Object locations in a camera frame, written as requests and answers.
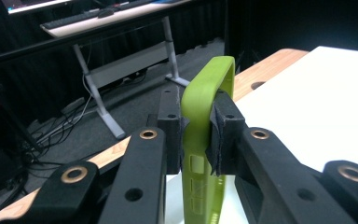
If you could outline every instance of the black cable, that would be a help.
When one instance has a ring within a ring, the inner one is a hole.
[[[30,172],[30,171],[28,171],[28,174],[30,174],[30,175],[32,175],[32,176],[34,176],[36,178],[48,179],[48,176],[36,175],[36,174],[34,174],[34,173]]]

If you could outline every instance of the desk frame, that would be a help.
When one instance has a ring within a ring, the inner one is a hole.
[[[187,86],[189,83],[187,80],[179,77],[169,17],[164,17],[161,22],[164,28],[165,41],[91,71],[87,67],[87,63],[81,53],[79,45],[73,45],[77,60],[80,63],[83,75],[89,85],[90,94],[97,103],[97,112],[117,139],[124,138],[126,134],[106,110],[101,94],[98,92],[98,88],[135,73],[154,63],[158,63],[167,57],[169,59],[171,73],[168,74],[166,78],[182,86]]]

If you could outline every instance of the gray carpet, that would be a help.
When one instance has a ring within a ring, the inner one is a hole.
[[[178,69],[180,77],[191,80],[202,67],[214,56],[221,56],[224,53],[224,41],[215,39],[206,46],[199,46],[189,50],[187,53],[177,55]],[[144,77],[140,76],[131,82],[123,83],[111,90],[102,91],[103,101],[113,118],[119,123],[123,130],[130,135],[132,132],[146,125],[149,114],[157,114],[159,96],[163,89],[176,85],[165,79],[165,75],[170,71],[167,63],[159,63],[147,69]],[[59,124],[63,118],[56,120],[53,124],[49,122],[39,124],[35,122],[29,128],[32,133],[42,126],[41,130],[34,133],[43,132],[51,125]],[[67,163],[80,159],[88,158],[99,151],[105,150],[118,140],[110,133],[98,114],[95,112],[95,104],[90,101],[88,109],[83,118],[76,124],[72,131],[66,130],[63,136],[55,135],[50,139],[50,143],[55,143],[60,138],[68,137],[57,146],[50,147],[46,154],[39,158],[40,161],[50,161],[57,163]],[[40,188],[46,178],[54,171],[55,165],[33,165],[30,169],[29,179],[25,184],[25,190],[31,192]],[[11,193],[10,190],[0,191],[0,203],[2,203]]]

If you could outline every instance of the brass ring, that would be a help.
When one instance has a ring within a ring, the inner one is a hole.
[[[144,130],[139,134],[139,136],[141,136],[143,139],[153,139],[157,137],[157,132],[154,130]]]
[[[269,138],[269,134],[264,132],[264,131],[260,131],[260,130],[253,130],[251,131],[251,135],[253,138],[258,138],[258,139],[268,139]]]
[[[79,171],[80,174],[77,176],[69,176],[69,174],[73,171]],[[65,184],[73,184],[76,182],[79,182],[87,175],[87,168],[84,166],[73,166],[67,169],[65,172],[63,172],[61,176],[61,181]]]
[[[353,175],[353,174],[349,173],[348,171],[355,172],[356,175]],[[349,180],[358,182],[358,168],[355,168],[355,167],[352,167],[349,165],[341,165],[341,166],[338,166],[338,172],[345,178],[348,178]]]

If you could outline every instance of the white table surface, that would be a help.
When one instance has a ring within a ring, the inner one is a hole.
[[[275,132],[313,169],[358,163],[358,51],[319,47],[236,104],[250,127]],[[228,176],[220,223],[248,223],[233,182]],[[180,176],[168,182],[167,224],[184,223],[181,187]]]

